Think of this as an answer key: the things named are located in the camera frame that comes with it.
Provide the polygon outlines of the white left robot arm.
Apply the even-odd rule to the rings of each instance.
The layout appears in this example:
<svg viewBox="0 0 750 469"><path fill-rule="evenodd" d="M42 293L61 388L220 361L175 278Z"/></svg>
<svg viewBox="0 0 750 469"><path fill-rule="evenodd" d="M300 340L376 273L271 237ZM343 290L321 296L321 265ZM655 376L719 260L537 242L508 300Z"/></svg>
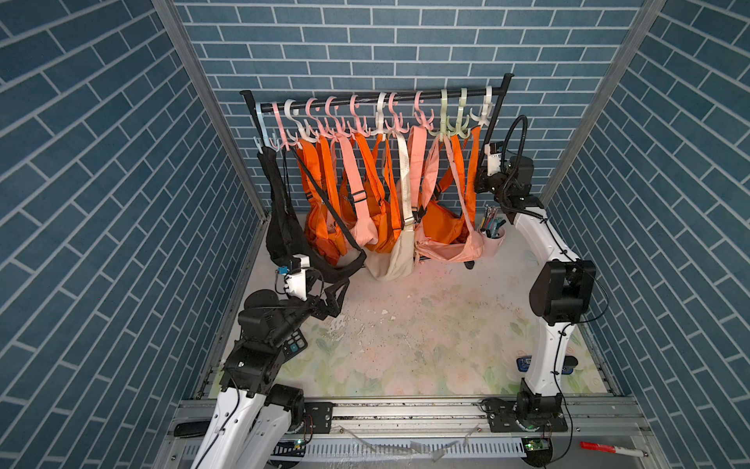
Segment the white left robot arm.
<svg viewBox="0 0 750 469"><path fill-rule="evenodd" d="M275 382L294 355L288 340L310 317L338 317L349 285L344 279L306 299L283 299L271 289L245 299L240 338L225 361L221 392L193 467L268 465L282 438L305 420L304 392Z"/></svg>

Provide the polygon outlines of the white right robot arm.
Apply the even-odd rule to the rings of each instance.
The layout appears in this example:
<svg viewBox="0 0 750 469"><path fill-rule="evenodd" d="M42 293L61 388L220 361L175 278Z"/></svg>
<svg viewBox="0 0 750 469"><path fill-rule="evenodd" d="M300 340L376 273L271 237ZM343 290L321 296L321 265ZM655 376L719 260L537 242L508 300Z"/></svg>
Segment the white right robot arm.
<svg viewBox="0 0 750 469"><path fill-rule="evenodd" d="M529 305L538 326L529 368L513 404L487 406L490 427L495 431L568 429L561 387L566 347L589 309L596 279L595 264L562 241L541 200L530 193L532 174L530 158L491 154L476 183L479 193L492 193L509 224L527 240L540 267L529 291Z"/></svg>

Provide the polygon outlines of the bright orange crescent bag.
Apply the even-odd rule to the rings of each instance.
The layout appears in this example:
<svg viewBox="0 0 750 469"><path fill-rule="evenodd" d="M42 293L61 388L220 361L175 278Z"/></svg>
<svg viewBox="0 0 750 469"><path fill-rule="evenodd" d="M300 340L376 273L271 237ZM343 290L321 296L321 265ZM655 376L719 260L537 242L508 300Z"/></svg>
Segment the bright orange crescent bag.
<svg viewBox="0 0 750 469"><path fill-rule="evenodd" d="M458 178L453 178L452 172L447 170L443 179L438 182L439 172L439 150L441 144L439 139L435 140L429 149L428 155L423 163L422 181L420 183L421 205L424 209L421 226L427 238L436 242L451 243L457 240L465 240L468 236L463 219L441 206L434 196L435 190L445 191L455 180L458 193L462 195L471 227L474 227L477 214L477 193L475 181L480 161L480 127L474 127L470 137L461 141L458 136L450 138L447 150L452 150Z"/></svg>

